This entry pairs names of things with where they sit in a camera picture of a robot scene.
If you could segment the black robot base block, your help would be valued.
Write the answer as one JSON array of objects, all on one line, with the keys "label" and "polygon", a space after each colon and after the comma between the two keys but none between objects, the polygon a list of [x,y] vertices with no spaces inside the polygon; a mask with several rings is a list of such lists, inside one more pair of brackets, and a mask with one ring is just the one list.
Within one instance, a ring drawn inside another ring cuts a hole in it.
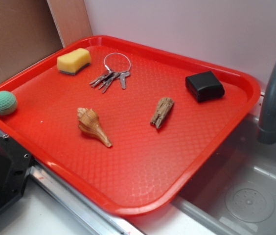
[{"label": "black robot base block", "polygon": [[0,137],[0,214],[23,196],[32,161],[12,137]]}]

